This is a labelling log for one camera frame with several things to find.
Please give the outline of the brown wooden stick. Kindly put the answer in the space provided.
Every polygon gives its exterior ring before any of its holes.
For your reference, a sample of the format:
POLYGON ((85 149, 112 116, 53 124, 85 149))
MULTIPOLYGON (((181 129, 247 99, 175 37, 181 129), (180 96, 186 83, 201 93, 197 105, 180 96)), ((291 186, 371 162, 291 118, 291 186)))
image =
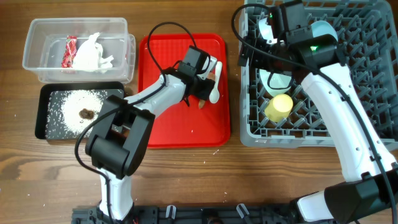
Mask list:
MULTIPOLYGON (((215 74, 210 72, 206 78, 215 81, 215 74)), ((200 100, 198 103, 198 108, 201 110, 204 107, 204 105, 205 105, 205 100, 200 100)))

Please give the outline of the white plastic spoon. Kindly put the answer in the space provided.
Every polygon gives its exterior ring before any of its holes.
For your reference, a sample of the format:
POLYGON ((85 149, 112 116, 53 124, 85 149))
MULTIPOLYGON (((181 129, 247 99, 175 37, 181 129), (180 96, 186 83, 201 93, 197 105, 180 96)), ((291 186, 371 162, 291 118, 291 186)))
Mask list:
POLYGON ((217 62, 215 66, 215 84, 213 89, 211 90, 211 93, 209 95, 209 101, 213 104, 217 103, 219 98, 220 98, 220 93, 218 91, 218 84, 221 76, 221 71, 223 68, 222 62, 217 62))

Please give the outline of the light blue bowl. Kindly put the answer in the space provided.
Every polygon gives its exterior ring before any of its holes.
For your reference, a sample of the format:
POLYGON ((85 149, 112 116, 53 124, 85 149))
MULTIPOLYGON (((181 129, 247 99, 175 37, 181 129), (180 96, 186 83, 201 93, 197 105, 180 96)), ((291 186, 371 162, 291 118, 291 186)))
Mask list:
POLYGON ((268 17, 261 19, 258 22, 259 32, 267 44, 276 44, 277 39, 274 37, 272 26, 268 17))

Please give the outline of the pale green bowl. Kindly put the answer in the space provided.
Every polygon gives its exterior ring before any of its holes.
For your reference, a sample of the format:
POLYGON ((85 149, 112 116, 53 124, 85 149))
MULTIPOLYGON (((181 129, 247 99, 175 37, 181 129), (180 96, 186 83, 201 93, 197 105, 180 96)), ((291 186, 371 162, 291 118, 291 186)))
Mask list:
POLYGON ((267 70, 259 70, 259 76, 261 79, 262 84, 264 85, 266 92, 270 94, 270 96, 275 97, 279 94, 284 94, 291 87, 292 77, 278 74, 278 73, 271 73, 267 70))

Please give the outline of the yellow plastic cup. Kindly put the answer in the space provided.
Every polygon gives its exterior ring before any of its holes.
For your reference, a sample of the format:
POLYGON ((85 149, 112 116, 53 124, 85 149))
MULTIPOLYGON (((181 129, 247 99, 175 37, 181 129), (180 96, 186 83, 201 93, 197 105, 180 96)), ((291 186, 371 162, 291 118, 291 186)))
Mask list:
POLYGON ((293 105, 293 100, 289 95, 279 94, 269 101, 264 113, 269 120, 278 123, 289 116, 293 105))

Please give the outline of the light blue plate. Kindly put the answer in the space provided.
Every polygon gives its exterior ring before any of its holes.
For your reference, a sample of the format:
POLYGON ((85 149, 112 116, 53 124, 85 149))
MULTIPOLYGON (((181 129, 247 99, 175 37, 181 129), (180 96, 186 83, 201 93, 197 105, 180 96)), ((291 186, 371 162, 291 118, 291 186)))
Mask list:
POLYGON ((338 41, 338 36, 336 30, 327 21, 316 21, 311 24, 313 37, 319 37, 323 35, 332 35, 336 41, 338 41))

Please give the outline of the white rice pile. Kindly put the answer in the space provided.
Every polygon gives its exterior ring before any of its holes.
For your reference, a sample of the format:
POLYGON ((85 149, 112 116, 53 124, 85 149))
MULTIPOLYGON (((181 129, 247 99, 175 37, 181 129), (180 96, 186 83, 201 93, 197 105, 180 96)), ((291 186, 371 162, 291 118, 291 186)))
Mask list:
POLYGON ((87 90, 70 91, 61 100, 61 123, 66 126, 67 131, 71 131, 72 134, 78 134, 79 136, 98 117, 102 104, 103 101, 100 100, 99 93, 87 90), (94 118, 91 120, 81 119, 79 112, 83 108, 94 111, 94 118))

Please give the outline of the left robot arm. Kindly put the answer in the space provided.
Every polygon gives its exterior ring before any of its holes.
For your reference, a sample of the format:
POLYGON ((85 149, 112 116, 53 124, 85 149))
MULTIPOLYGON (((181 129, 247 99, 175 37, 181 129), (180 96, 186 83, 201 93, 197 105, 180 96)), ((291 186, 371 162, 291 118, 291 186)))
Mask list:
POLYGON ((144 158, 155 119, 191 95, 216 103, 222 65, 190 46, 182 61, 161 69, 159 79, 145 90, 105 100, 98 118, 83 130, 89 135, 85 146, 91 157, 89 170, 101 178, 102 199, 96 208, 100 223, 133 221, 131 177, 144 158))

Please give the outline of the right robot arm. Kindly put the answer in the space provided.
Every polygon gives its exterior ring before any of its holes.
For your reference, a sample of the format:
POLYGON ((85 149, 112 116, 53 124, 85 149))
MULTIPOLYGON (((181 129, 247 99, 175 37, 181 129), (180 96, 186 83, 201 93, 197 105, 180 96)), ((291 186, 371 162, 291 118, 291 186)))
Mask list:
POLYGON ((358 222, 390 209, 397 222, 397 160, 358 97, 351 70, 327 21, 309 22, 302 1, 259 5, 258 34, 237 34, 239 63, 290 76, 317 108, 338 153, 344 182, 290 202, 289 223, 358 222))

